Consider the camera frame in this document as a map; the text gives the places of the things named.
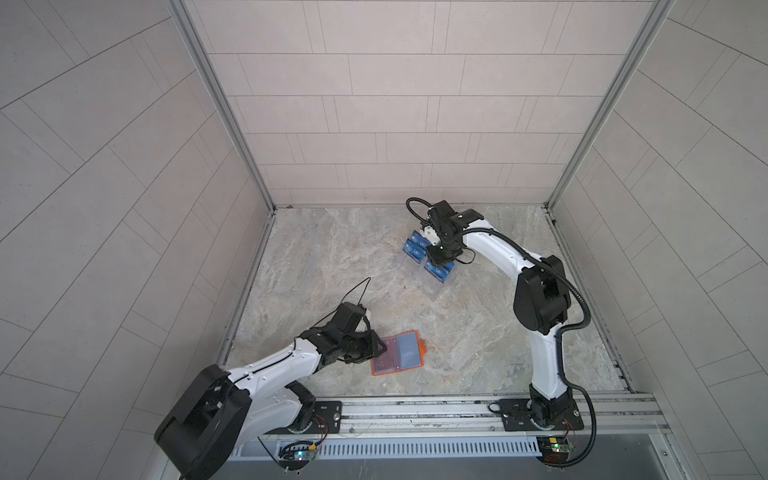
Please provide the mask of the aluminium corner post left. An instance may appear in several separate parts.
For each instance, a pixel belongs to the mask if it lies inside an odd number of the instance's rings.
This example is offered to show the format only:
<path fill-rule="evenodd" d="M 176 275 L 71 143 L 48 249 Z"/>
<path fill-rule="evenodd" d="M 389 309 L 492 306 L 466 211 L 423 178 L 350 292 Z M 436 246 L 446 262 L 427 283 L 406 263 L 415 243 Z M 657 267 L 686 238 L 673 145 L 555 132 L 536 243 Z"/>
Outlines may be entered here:
<path fill-rule="evenodd" d="M 268 191 L 262 175 L 258 171 L 254 156 L 247 145 L 231 103 L 223 91 L 222 85 L 214 70 L 213 63 L 211 62 L 203 45 L 202 38 L 194 25 L 190 9 L 186 5 L 186 2 L 181 0 L 169 0 L 167 1 L 167 5 L 171 18 L 176 24 L 182 41 L 199 72 L 203 85 L 221 117 L 227 134 L 253 178 L 261 198 L 267 205 L 270 215 L 274 216 L 277 207 Z"/>

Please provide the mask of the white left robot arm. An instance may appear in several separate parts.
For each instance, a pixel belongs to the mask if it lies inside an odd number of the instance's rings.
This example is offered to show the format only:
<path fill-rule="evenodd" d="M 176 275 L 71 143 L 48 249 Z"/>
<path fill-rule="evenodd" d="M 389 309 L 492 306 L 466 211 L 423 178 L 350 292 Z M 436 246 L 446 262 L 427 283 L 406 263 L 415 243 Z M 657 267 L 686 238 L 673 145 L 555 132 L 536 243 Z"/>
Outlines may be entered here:
<path fill-rule="evenodd" d="M 316 398 L 302 379 L 387 350 L 361 305 L 342 302 L 323 321 L 261 360 L 231 370 L 213 364 L 194 378 L 154 433 L 182 478 L 211 478 L 236 448 L 273 430 L 305 431 Z"/>

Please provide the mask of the aluminium corner post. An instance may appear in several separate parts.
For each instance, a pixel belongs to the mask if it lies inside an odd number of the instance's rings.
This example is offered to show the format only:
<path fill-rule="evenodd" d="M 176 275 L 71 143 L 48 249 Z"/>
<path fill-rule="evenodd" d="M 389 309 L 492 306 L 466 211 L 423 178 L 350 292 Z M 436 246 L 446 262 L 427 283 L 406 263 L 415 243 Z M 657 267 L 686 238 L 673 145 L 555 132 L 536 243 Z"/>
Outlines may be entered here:
<path fill-rule="evenodd" d="M 674 6 L 674 0 L 654 1 L 648 15 L 640 26 L 633 42 L 624 56 L 619 68 L 609 84 L 609 88 L 598 105 L 588 127 L 582 134 L 577 147 L 566 164 L 563 174 L 554 187 L 552 195 L 545 202 L 544 206 L 548 212 L 553 212 L 559 201 L 562 199 L 565 190 L 575 177 L 577 170 L 586 158 L 594 141 L 603 129 L 610 114 L 613 112 L 618 100 L 626 90 L 632 76 L 638 69 L 641 61 L 652 45 L 664 21 L 668 17 L 669 11 Z"/>
<path fill-rule="evenodd" d="M 214 70 L 213 63 L 211 62 L 203 45 L 202 38 L 194 25 L 190 9 L 186 5 L 186 2 L 181 0 L 169 0 L 167 1 L 167 5 L 171 18 L 176 24 L 182 41 L 199 72 L 203 85 L 221 117 L 227 134 L 253 178 L 261 198 L 267 205 L 270 215 L 274 216 L 277 207 L 268 191 L 262 175 L 258 171 L 254 156 L 247 145 L 231 103 L 223 91 L 222 85 Z"/>

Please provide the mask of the card stack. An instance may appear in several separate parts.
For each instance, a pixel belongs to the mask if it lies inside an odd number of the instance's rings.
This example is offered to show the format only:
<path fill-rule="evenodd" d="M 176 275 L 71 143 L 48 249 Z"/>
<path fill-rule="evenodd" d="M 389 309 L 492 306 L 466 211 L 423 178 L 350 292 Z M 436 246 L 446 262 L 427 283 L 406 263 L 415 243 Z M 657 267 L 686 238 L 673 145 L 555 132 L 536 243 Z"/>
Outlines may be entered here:
<path fill-rule="evenodd" d="M 416 269 L 414 278 L 420 290 L 430 298 L 437 298 L 452 282 L 452 271 L 457 263 L 436 267 L 429 259 Z"/>
<path fill-rule="evenodd" d="M 415 275 L 427 260 L 426 244 L 427 241 L 417 231 L 413 231 L 395 257 L 396 267 L 406 275 Z"/>

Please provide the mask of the right card stack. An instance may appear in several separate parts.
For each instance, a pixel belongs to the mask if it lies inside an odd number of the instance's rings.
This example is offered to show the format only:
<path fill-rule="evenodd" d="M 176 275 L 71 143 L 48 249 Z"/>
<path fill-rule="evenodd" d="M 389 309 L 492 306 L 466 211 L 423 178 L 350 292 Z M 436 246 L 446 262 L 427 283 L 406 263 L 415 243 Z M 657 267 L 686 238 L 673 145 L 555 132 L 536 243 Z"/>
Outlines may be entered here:
<path fill-rule="evenodd" d="M 429 259 L 416 269 L 414 278 L 420 290 L 430 298 L 437 298 L 452 282 L 452 271 L 457 263 L 436 267 Z"/>

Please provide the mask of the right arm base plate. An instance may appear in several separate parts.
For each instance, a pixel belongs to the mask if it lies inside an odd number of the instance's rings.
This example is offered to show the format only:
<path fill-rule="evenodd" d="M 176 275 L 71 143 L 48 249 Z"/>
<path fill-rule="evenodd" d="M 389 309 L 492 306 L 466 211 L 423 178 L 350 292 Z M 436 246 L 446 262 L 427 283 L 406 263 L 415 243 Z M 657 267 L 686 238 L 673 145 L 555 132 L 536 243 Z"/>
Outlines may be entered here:
<path fill-rule="evenodd" d="M 488 409 L 500 417 L 506 432 L 581 431 L 585 428 L 580 407 L 573 399 L 546 402 L 504 398 L 490 404 Z"/>

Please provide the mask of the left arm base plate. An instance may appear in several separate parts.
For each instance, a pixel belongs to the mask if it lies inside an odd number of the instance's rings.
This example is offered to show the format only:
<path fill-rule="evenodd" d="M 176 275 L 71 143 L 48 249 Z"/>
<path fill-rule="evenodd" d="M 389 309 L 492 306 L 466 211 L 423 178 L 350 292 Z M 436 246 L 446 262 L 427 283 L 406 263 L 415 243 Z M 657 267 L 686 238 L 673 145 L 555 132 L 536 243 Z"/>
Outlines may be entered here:
<path fill-rule="evenodd" d="M 340 431 L 343 403 L 341 401 L 316 401 L 311 413 L 301 411 L 298 419 L 288 427 L 270 431 L 270 434 L 324 435 Z"/>

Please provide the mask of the right green circuit board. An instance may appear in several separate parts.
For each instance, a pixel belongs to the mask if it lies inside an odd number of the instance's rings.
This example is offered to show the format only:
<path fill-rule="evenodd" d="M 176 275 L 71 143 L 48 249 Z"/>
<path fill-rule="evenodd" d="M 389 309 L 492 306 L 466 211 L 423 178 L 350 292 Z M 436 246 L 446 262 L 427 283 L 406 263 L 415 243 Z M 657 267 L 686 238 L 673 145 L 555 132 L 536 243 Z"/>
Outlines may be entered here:
<path fill-rule="evenodd" d="M 540 452 L 538 460 L 545 465 L 562 466 L 569 461 L 574 450 L 574 445 L 564 436 L 539 436 L 536 441 Z"/>

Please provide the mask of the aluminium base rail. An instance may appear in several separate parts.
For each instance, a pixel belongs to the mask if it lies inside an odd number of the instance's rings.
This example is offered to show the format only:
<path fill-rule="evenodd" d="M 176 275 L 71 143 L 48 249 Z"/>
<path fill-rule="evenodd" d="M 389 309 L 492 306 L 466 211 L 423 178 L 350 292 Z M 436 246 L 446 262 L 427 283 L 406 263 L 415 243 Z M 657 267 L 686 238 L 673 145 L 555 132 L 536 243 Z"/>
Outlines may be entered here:
<path fill-rule="evenodd" d="M 340 431 L 335 437 L 459 437 L 484 435 L 547 436 L 575 433 L 647 433 L 666 430 L 668 422 L 651 394 L 603 392 L 589 400 L 575 394 L 585 428 L 581 431 L 506 432 L 488 406 L 511 396 L 363 396 L 316 398 L 343 403 Z"/>

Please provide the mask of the left green circuit board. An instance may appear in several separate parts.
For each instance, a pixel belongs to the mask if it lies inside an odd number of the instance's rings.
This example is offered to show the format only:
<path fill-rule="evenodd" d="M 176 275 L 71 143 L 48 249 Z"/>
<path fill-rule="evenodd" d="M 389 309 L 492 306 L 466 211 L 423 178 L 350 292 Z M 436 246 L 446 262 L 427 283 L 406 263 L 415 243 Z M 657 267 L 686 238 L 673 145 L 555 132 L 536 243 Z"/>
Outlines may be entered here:
<path fill-rule="evenodd" d="M 289 443 L 278 451 L 278 464 L 285 471 L 299 471 L 315 459 L 319 449 L 319 442 L 301 440 Z"/>

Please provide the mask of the aluminium corner post right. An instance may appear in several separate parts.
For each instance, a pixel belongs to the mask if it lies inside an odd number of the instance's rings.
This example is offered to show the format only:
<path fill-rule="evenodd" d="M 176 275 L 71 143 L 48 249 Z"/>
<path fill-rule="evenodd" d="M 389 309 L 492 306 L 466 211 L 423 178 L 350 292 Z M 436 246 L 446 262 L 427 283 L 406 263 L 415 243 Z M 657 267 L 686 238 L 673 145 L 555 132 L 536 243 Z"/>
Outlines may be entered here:
<path fill-rule="evenodd" d="M 626 90 L 632 76 L 638 69 L 641 61 L 652 45 L 664 21 L 668 17 L 669 11 L 674 6 L 674 0 L 654 1 L 648 15 L 640 26 L 633 42 L 624 56 L 619 68 L 609 84 L 609 88 L 598 105 L 588 127 L 582 134 L 577 147 L 566 164 L 563 174 L 554 187 L 552 195 L 545 202 L 544 206 L 548 212 L 553 212 L 559 201 L 562 199 L 565 190 L 575 177 L 577 170 L 586 158 L 594 141 L 603 129 L 610 114 L 613 112 L 618 100 Z"/>

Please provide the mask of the left card stack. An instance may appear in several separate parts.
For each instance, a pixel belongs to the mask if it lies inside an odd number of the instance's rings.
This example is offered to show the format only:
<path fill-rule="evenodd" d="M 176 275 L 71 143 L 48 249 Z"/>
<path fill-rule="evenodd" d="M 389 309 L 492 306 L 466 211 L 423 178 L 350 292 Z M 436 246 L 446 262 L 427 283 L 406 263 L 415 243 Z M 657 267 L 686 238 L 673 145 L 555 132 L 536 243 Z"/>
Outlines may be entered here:
<path fill-rule="evenodd" d="M 396 267 L 406 275 L 415 275 L 427 260 L 426 244 L 427 241 L 417 231 L 413 231 L 395 257 Z"/>

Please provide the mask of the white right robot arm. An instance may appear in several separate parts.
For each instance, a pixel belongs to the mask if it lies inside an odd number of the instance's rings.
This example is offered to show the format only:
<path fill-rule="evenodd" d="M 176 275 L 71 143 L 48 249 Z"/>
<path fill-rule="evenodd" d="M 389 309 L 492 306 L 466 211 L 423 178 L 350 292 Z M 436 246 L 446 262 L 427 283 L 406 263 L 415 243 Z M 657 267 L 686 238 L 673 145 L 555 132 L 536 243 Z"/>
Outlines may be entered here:
<path fill-rule="evenodd" d="M 566 278 L 563 262 L 554 255 L 529 252 L 473 209 L 458 212 L 445 200 L 432 204 L 411 197 L 406 200 L 409 211 L 413 202 L 427 207 L 427 214 L 417 219 L 421 235 L 429 241 L 426 252 L 434 266 L 458 261 L 464 251 L 471 250 L 515 281 L 513 312 L 528 330 L 533 361 L 527 409 L 537 428 L 558 426 L 571 410 L 573 391 L 578 388 L 565 375 L 562 334 L 591 323 L 589 306 Z"/>

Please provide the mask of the orange card holder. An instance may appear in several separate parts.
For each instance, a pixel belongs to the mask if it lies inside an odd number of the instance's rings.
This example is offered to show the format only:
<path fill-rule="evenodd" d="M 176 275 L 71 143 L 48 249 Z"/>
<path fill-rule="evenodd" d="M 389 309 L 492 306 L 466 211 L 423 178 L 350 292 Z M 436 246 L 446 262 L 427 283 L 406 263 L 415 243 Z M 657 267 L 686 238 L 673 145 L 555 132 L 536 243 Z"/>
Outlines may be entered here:
<path fill-rule="evenodd" d="M 419 369 L 424 366 L 427 348 L 418 331 L 411 330 L 389 337 L 398 339 L 400 370 L 395 373 Z"/>

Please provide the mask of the green circuit board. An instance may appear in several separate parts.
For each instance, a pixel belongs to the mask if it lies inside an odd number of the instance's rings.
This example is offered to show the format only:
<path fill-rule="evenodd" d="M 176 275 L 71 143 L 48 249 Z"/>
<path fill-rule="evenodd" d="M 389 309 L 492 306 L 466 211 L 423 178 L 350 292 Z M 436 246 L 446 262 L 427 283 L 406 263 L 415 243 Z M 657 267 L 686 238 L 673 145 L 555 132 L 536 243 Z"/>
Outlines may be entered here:
<path fill-rule="evenodd" d="M 538 460 L 545 465 L 562 466 L 569 461 L 574 450 L 574 445 L 564 436 L 539 436 L 536 441 L 540 452 Z"/>
<path fill-rule="evenodd" d="M 278 464 L 285 471 L 299 471 L 315 459 L 319 449 L 319 442 L 301 440 L 289 443 L 278 451 Z"/>

